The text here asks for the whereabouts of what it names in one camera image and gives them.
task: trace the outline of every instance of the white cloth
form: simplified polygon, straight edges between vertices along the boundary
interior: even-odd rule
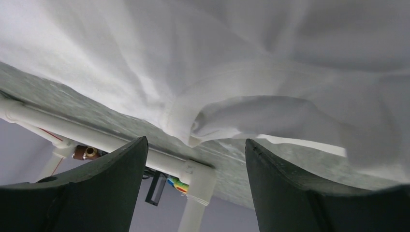
[[[11,0],[0,61],[194,146],[260,137],[409,182],[408,0]]]

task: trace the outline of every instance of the black bracket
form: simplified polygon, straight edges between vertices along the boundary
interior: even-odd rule
[[[146,195],[145,202],[154,206],[158,206],[160,202],[162,191],[167,182],[168,176],[160,171],[155,171],[152,178],[151,186],[149,187],[148,194]]]

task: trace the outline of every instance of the white pipe frame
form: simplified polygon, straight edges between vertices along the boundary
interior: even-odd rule
[[[22,125],[50,140],[56,146],[53,154],[60,158],[68,157],[73,153],[75,148],[74,141],[106,152],[112,152],[128,142],[95,129],[41,112],[25,106],[21,102],[6,99],[2,95],[0,95],[0,117],[8,122]],[[43,133],[44,131],[39,129],[49,131],[63,141],[58,142],[55,137],[50,136],[48,133]],[[57,161],[58,159],[55,158],[49,161],[42,172],[42,177],[51,175],[50,171],[55,170]],[[198,232],[204,209],[209,204],[214,191],[216,183],[215,170],[192,160],[183,161],[152,149],[148,151],[146,166],[178,177],[181,182],[190,185],[187,193],[188,202],[178,232]]]

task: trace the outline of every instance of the rainbow-colored object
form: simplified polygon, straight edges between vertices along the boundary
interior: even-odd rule
[[[189,189],[189,185],[182,183],[181,181],[179,181],[178,178],[170,176],[167,179],[168,183],[170,185],[172,185],[174,188],[176,188],[178,191],[187,194],[188,189]]]

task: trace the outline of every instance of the red wire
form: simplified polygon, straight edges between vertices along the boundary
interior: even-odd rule
[[[52,133],[50,133],[50,132],[44,130],[43,128],[39,128],[39,129],[42,130],[42,131],[44,131],[44,132],[46,132],[47,134],[53,136],[54,138],[56,138],[56,139],[58,139],[58,140],[60,140],[60,141],[63,141],[62,139],[60,139],[60,138],[58,138],[57,136],[53,135]]]
[[[60,163],[63,161],[63,158],[61,158],[60,162],[57,164],[57,167],[54,169],[53,173],[51,175],[54,175],[56,172],[57,168],[60,166]]]

